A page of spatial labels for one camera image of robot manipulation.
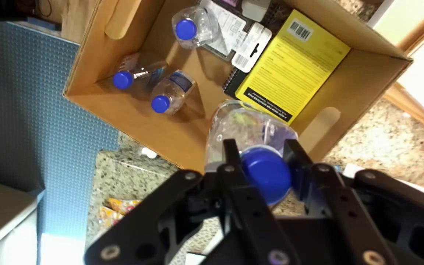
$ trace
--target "cardboard box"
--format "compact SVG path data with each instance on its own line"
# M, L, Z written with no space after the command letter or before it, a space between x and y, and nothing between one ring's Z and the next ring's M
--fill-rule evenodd
M203 171L209 120L216 106L225 100L222 84L231 66L203 48L182 50L175 42L169 19L181 7L194 3L140 1L125 37L110 39L104 29L112 17L122 20L116 16L122 12L116 10L115 0L100 1L87 39L78 50L65 95L176 166ZM330 0L287 3L352 48L291 123L310 157L319 160L411 60ZM103 82L122 56L141 48L163 56L169 65L184 69L197 81L199 88L175 116L156 115L148 101L138 101Z

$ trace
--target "water bottle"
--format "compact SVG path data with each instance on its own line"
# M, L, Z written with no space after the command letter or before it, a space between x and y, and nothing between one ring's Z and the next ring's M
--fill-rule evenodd
M281 120L250 106L231 100L218 107L206 143L206 172L224 163L225 138L234 138L246 178L260 191L269 206L290 191L291 172L282 159L284 141L297 134Z
M160 81L166 63L153 53L128 54L112 76L112 84L119 90L150 90Z
M181 109L185 95L196 82L184 72L175 70L168 78L156 84L151 92L151 109L156 113L172 115Z
M221 37L221 26L209 9L191 6L172 16L172 29L182 47L191 48L213 42Z

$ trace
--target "barcode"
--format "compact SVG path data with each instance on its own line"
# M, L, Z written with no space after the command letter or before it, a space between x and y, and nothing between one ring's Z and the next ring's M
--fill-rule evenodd
M234 65L235 65L237 67L246 67L246 65L247 65L247 57L244 57L244 56L240 54L240 53L237 53L235 57L237 57L237 59L234 60Z
M302 22L293 20L288 29L300 39L306 41L312 35L312 31L305 26Z

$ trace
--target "sticker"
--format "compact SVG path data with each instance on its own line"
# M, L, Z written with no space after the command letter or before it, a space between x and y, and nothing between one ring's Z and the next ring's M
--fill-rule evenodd
M303 22L300 22L299 19L294 19L288 29L290 34L293 34L294 37L297 37L302 41L307 41L312 37L312 29L305 25Z
M187 92L193 87L193 82L181 72L171 73L168 79L178 85L184 92Z
M237 53L232 57L232 65L238 69L244 69L247 66L249 59L246 56L243 56L241 53Z
M237 45L237 42L243 41L243 34L237 32L243 32L246 20L218 6L213 1L207 3L207 9L212 10L215 17L218 19L222 34L221 38L207 45L226 56Z
M262 31L253 29L247 32L246 38L241 41L241 44L235 48L237 53L252 56L256 44L259 42Z

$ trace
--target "bolt hole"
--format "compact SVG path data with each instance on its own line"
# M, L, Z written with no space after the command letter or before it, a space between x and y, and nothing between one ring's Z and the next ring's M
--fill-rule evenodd
M374 250L363 251L362 257L366 265L384 265L385 263L385 259Z
M347 212L347 216L350 216L350 218L356 218L358 215L356 215L356 212L349 210L349 212Z
M112 260L116 259L120 254L120 247L116 244L110 244L106 246L101 251L100 251L100 257L103 260Z

